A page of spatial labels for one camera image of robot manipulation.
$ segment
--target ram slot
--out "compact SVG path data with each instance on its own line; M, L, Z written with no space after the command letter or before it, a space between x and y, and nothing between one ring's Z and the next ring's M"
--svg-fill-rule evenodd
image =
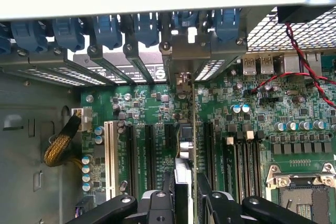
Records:
M118 136L116 122L104 122L104 136L106 201L108 201L119 194Z
M134 125L126 126L126 151L129 167L129 185L130 195L138 198L138 154L136 137L137 132Z
M253 172L254 172L254 192L255 196L261 197L261 177L260 177L260 149L258 140L253 140L251 144L253 156Z
M147 190L156 189L156 151L154 132L155 128L152 124L145 125Z
M203 123L203 140L206 156L206 172L212 190L216 190L214 124Z

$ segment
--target black pcie slot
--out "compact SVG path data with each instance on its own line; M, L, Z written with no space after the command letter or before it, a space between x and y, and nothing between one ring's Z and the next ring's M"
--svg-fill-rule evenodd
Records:
M203 139L206 156L206 173L212 190L216 190L215 180L215 139L214 139L214 124L203 123Z
M145 125L145 148L147 167L147 190L156 189L156 151L155 129L152 124Z
M134 125L126 126L126 152L129 167L129 191L130 195L138 198L138 150L136 144L137 132Z

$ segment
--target capacitor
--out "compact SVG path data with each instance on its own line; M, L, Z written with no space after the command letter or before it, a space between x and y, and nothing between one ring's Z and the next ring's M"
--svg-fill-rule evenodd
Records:
M102 144L104 142L104 136L96 136L94 139L96 144Z
M232 105L230 107L233 113L239 113L240 112L240 106L239 105Z
M99 126L99 127L95 128L94 133L97 136L102 135L104 133L104 127L103 126Z
M285 125L283 123L275 123L274 128L276 131L284 131Z
M127 101L127 102L128 102L128 101L131 101L131 100L132 100L132 96L131 96L131 94L128 94L128 93L125 94L125 95L124 95L124 99L125 99L125 101Z
M233 90L241 90L243 88L243 84L241 82L237 82L236 85L234 85Z
M313 127L317 130L323 130L324 129L324 123L322 121L315 121L315 122L313 122Z
M117 123L117 127L118 127L118 128L123 128L123 127L125 127L125 121L124 121L124 120L119 121L119 122Z
M83 191L89 191L89 190L91 190L92 188L93 188L93 182L92 182L92 181L89 181L89 182L84 183L84 184L82 185L82 189L83 189Z
M242 104L240 105L240 109L244 112L244 113L248 113L250 111L250 106L247 104Z
M82 175L83 182L87 183L92 180L92 172L86 173Z
M83 173L89 173L92 170L93 170L92 164L87 164L87 165L82 166L82 172Z
M301 130L305 130L305 131L307 131L307 130L310 129L310 123L309 123L309 122L300 122L300 123L299 123L299 128L300 128Z
M304 103L305 101L305 98L300 95L292 98L293 103Z
M271 89L272 89L272 86L270 84L265 84L260 88L260 91L265 93L265 92L271 91Z
M296 123L293 122L288 122L286 124L286 128L290 131L295 131L296 130Z
M120 186L119 186L119 191L121 192L124 192L127 188L127 184L128 182L126 180L123 180L121 183L120 183Z
M117 103L114 103L114 104L112 105L112 109L113 109L113 112L117 112L117 113L119 113L119 112L120 112L120 105L117 104Z
M92 155L87 154L87 155L85 155L84 157L82 157L82 163L83 163L84 165L87 165L87 164L89 164L89 163L91 163L91 162L92 162Z
M126 131L126 128L125 128L125 127L123 127L123 128L118 128L118 133L119 133L119 134L124 134L125 131Z

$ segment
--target white pci slot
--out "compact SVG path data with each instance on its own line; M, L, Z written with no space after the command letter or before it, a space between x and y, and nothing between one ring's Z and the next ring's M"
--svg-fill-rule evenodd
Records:
M105 134L105 172L106 172L106 201L119 194L119 168L118 168L118 136L117 123L104 122Z

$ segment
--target metal mesh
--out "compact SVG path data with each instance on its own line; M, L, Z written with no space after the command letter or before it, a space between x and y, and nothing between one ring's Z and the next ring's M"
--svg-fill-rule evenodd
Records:
M301 49L336 48L336 8L309 23L292 25L294 37ZM248 51L293 50L286 36L286 26L278 23L274 8L248 35Z
M68 76L77 78L77 79L85 81L85 82L92 83L94 85L104 85L104 84L106 84L104 82L98 81L98 80L96 80L94 78L86 76L85 74L78 73L78 72L73 71L73 70L68 69L68 68L51 68L51 70L59 72L59 73L62 73L62 74L66 74Z
M26 74L31 74L32 76L37 76L40 78L53 80L53 81L58 81L58 82L62 82L62 83L73 85L73 86L84 86L83 83L71 81L71 80L68 80L68 79L65 79L59 76L54 76L53 74L44 73L36 69L27 69L27 70L18 70L18 71L26 73Z

